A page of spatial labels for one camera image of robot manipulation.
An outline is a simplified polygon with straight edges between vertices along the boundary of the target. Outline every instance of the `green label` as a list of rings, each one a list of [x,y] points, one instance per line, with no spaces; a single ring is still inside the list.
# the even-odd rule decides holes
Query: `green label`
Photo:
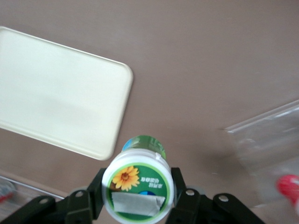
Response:
[[[111,208],[114,209],[112,192],[124,192],[131,194],[161,196],[165,200],[160,207],[160,211],[155,216],[130,214],[126,212],[115,213],[131,222],[144,222],[157,217],[166,207],[169,201],[169,184],[165,176],[155,167],[144,163],[133,163],[121,167],[111,176],[107,190],[107,198]]]
[[[133,149],[133,148],[144,148],[153,152],[159,153],[166,160],[166,153],[162,144],[155,138],[147,135],[139,135],[131,138],[123,146],[122,151]]]

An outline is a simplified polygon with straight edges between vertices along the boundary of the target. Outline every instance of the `bolt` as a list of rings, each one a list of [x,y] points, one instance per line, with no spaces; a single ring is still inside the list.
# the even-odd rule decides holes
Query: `bolt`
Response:
[[[226,197],[225,195],[220,195],[219,200],[222,202],[228,202],[228,197]]]
[[[75,194],[75,197],[81,197],[83,196],[83,191],[78,191],[76,194]]]
[[[186,191],[186,194],[189,195],[189,196],[193,196],[195,193],[194,193],[193,190],[188,189],[188,190]]]
[[[46,204],[48,202],[48,198],[44,198],[42,200],[39,201],[40,204]]]

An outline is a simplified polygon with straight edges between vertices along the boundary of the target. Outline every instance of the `red cap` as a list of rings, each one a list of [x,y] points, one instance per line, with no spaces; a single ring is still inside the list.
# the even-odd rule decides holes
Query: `red cap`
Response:
[[[277,189],[291,200],[293,204],[299,199],[299,176],[285,175],[277,181]]]

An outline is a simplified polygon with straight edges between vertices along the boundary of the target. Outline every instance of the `clear plastic bag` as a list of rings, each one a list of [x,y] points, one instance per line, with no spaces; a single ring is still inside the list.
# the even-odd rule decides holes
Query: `clear plastic bag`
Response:
[[[226,129],[243,166],[256,178],[264,210],[275,223],[299,223],[277,180],[299,175],[299,100]]]

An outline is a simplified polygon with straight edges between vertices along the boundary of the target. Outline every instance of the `sunflower label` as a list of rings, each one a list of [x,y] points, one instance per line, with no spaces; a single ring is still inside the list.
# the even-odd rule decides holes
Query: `sunflower label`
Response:
[[[111,208],[128,221],[149,221],[161,213],[169,201],[165,176],[149,164],[133,163],[119,168],[108,186]]]

